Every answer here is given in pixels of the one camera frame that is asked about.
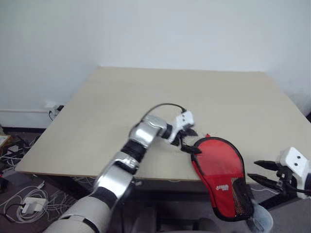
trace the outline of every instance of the table top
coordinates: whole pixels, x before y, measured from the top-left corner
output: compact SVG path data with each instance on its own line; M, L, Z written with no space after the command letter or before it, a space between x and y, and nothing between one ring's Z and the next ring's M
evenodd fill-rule
M275 160L290 146L311 154L311 124L273 80L262 72L227 72L101 67L87 79L17 171L97 176L127 140L131 127L156 104L190 110L202 137L222 137L244 159L245 172L276 178L253 164ZM163 106L153 114L172 121L179 110ZM157 140L137 177L198 180L190 156Z

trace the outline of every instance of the red pouch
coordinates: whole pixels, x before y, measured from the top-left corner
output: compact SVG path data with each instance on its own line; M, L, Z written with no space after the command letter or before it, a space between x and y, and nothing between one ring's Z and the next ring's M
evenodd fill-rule
M191 155L192 164L208 188L215 215L224 221L248 219L254 208L239 151L230 142L208 134L194 147L201 153Z

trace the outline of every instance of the red fabric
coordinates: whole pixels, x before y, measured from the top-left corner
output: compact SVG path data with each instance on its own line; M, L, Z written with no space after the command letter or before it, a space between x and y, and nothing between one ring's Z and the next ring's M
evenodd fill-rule
M225 217L235 217L236 207L232 179L244 177L243 164L235 149L228 143L209 139L198 148L192 164L202 182L208 188L212 206Z

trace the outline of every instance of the black trim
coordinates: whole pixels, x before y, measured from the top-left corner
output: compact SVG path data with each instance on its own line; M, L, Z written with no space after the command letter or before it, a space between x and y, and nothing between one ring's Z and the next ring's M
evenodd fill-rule
M166 131L162 135L162 138L168 139L171 136L173 126L170 124L166 124Z
M98 187L96 191L90 195L90 197L101 200L102 202L106 203L110 209L117 200L117 196L109 189L106 189L104 187Z
M121 149L121 152L132 156L140 163L146 153L146 148L141 143L129 139Z
M272 210L276 206L279 208L283 205L287 205L298 200L300 200L300 198L294 195L284 196L282 194L277 194L267 200L262 201L261 203L259 203L259 205L264 207L266 210Z
M205 138L201 138L199 139L198 141L196 141L193 145L193 147L199 147L199 145L205 141L208 141L208 140L219 140L219 141L222 141L222 142L225 142L227 143L235 152L236 154L238 155L238 157L240 158L241 162L242 162L242 167L243 167L243 174L244 174L244 178L243 178L243 182L246 184L246 178L245 178L245 169L244 169L244 160L240 154L240 152L238 151L238 149L229 141L223 139L223 138L220 138L220 137L205 137ZM198 154L195 154L195 153L192 153L191 154L191 161L194 161L197 168L199 169L200 173L202 174L202 176L204 175L204 172L202 171L199 163L198 163L198 160L196 158L196 155L199 155L200 153ZM224 215L221 214L221 212L218 210L217 206L216 207L213 207L213 211L215 213L215 215L223 220L223 221L227 221L227 222L236 222L236 221L241 221L241 220L246 220L246 219L249 219L250 216L235 216L235 217L226 217Z
M213 207L213 211L214 211L215 215L217 216L217 218L219 218L220 220L226 221L226 222L237 222L237 221L241 221L241 220L247 220L250 218L249 216L226 217L220 213L220 211L217 209L217 207Z
M96 227L96 225L94 223L92 223L90 220L88 219L83 219L83 222L88 225L90 228L92 228L92 230L95 232L95 233L99 233L99 230L98 228Z
M234 151L237 153L238 157L240 158L240 160L241 160L241 162L242 162L243 173L244 173L244 179L245 179L244 160L243 160L243 158L242 158L240 152L238 151L238 149L237 149L231 142L229 142L229 141L227 141L227 140L225 140L225 139L223 139L223 138L220 138L220 137L205 137L205 138L201 138L201 139L199 139L198 141L196 141L196 142L194 143L193 146L198 148L199 145L200 145L202 142L205 142L205 141L211 140L211 139L220 140L220 141L222 141L222 142L225 142L225 143L227 143L229 146L231 146L231 147L234 149ZM194 162L197 164L197 166L198 166L200 172L202 173L202 175L204 175L204 173L202 172L202 170L201 170L201 168L200 168L200 165L199 165L199 163L198 163L198 161L197 161L197 159L195 158L194 155L197 155L197 154L192 154L192 155L191 155L191 160L194 161Z
M2 127L5 134L9 132L22 132L22 133L43 133L46 129L43 128L22 128L22 127Z

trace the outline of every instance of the power cord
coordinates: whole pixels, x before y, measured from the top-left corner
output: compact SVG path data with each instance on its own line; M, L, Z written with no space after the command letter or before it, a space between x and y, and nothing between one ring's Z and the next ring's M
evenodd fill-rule
M140 121L139 121L136 125L134 125L134 126L131 128L131 130L130 130L130 132L129 132L128 135L129 135L129 136L131 135L132 130L133 130L137 125L139 125L139 123L141 123L141 122L144 120L144 118L145 118L149 113L151 113L154 109L156 109L156 108L158 108L158 107L160 107L160 106L163 106L163 105L171 105L171 106L179 107L179 108L181 109L181 113L184 113L184 112L187 111L184 107L182 107L181 105L175 104L175 103L160 103L160 104L158 104L158 105L152 107L151 109L149 109L149 110L142 116L142 118L140 119Z
M156 108L158 108L158 107L160 107L160 106L163 106L163 105L171 105L171 106L179 107L179 108L181 109L181 112L182 112L182 113L184 113L184 112L187 111L184 107L182 107L182 106L180 106L180 105L178 105L178 104L175 104L175 103L161 103L161 104L158 104L158 105L152 107L150 110L148 110L148 111L142 116L142 118L140 119L140 122L141 122L149 113L151 113L154 109L156 109Z
M289 181L287 181L286 183L286 187L287 188L289 188L291 191L293 191L293 192L297 192L297 193L304 193L304 194L306 194L306 195L308 195L308 196L311 196L311 189L298 189L298 188L295 188L295 187L293 187L290 183L289 183Z
M6 218L9 222L14 222L14 221L12 221L12 220L8 217L8 215L7 215L8 210L9 210L12 206L15 206L15 205L25 207L26 204L14 203L14 204L11 204L11 205L8 206L8 208L5 210L4 216L5 216L5 218Z
M268 188L264 188L264 189L254 189L254 188L251 188L251 190L255 191L255 192L262 192L262 191L269 191L271 193L274 193L274 194L279 194L271 189L268 189Z
M50 110L49 113L48 113L48 115L49 115L49 118L51 119L51 121L53 121L54 119L52 119L51 113L52 113L52 111Z
M43 186L44 186L44 181L38 185L38 186L28 186L25 187L23 189L21 189L20 191L18 191L15 195L13 195L11 198L9 198L7 201L3 202L2 204L0 204L3 207L3 212L4 214L0 214L2 216L4 216L8 221L10 222L15 222L15 223L32 223L35 222L37 220L39 220L40 218L42 218L44 215L47 216L48 221L53 221L57 218L59 218L59 216L61 214L63 214L70 206L72 206L72 204L74 202L76 202L76 199L69 197L66 193L61 192L61 191L56 191L54 194L51 195L51 199L49 200L49 195L46 191L42 190ZM24 198L22 198L22 196L20 195L22 192L24 192L25 190L32 188L32 190L30 192L28 192ZM60 203L56 203L56 199L59 196L59 194L63 194L64 197L61 200ZM27 213L23 213L22 212L22 207L25 206L25 199L29 198L29 197L34 197L34 198L42 198L42 199L47 199L49 200L48 203L43 206L43 208L41 209L41 211L35 211L32 214L27 214ZM13 200L13 199L19 199L19 203L14 203L9 205L9 203ZM9 216L8 210L11 208L11 206L14 205L18 205L19 207L17 208L16 211L16 218ZM49 212L57 212L57 216L54 217L53 219L50 219L50 213Z
M82 186L87 188L89 191L92 191L96 178L94 177L73 177L72 179L78 183L81 183Z
M10 170L12 167L15 167L22 160L26 152L33 146L33 144L39 138L39 136L37 136L31 143L28 143L27 141L23 140L20 136L17 135L16 137L19 139L19 141L17 142L14 141L13 143L6 146L7 149L5 154L4 154L5 150L2 150L2 153L0 152L0 161L10 166L8 170ZM11 150L10 148L14 146L18 146L18 149Z

